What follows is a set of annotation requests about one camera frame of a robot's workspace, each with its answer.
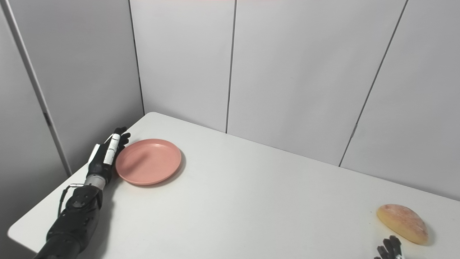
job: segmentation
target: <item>robotic arm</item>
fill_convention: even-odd
[[[85,250],[96,230],[99,210],[102,206],[102,190],[112,179],[114,158],[129,142],[130,133],[126,127],[115,129],[112,136],[98,146],[88,166],[84,184],[69,185],[77,187],[67,201],[62,212],[59,205],[58,218],[46,235],[46,243],[34,259],[75,259]]]

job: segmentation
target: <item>wall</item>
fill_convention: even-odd
[[[133,0],[145,109],[339,165],[404,3]]]
[[[409,1],[342,166],[460,200],[457,1]]]
[[[235,2],[131,5],[145,112],[225,131]]]
[[[239,1],[228,133],[339,165],[403,6]]]
[[[31,258],[6,232],[66,176],[1,10],[0,85],[0,257]]]
[[[460,200],[458,7],[406,3],[133,0],[146,109]]]
[[[143,115],[126,0],[10,0],[72,171]]]

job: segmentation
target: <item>pink plate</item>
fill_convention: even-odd
[[[125,181],[136,185],[161,182],[178,169],[182,155],[179,148],[162,139],[146,139],[127,146],[115,167]]]

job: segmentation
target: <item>bread loaf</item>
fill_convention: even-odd
[[[428,242],[425,223],[411,209],[402,205],[386,204],[377,210],[377,216],[383,224],[407,240],[419,245]]]

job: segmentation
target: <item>robotic hand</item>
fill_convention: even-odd
[[[61,196],[58,218],[46,235],[46,243],[34,259],[75,259],[85,250],[96,230],[102,206],[102,190],[112,179],[113,161],[129,142],[126,127],[116,128],[90,157],[84,184],[69,185]],[[61,212],[62,201],[70,187],[76,187]]]
[[[381,257],[374,257],[374,259],[405,259],[403,250],[401,249],[401,241],[391,235],[389,239],[383,240],[384,246],[378,246],[377,251]]]

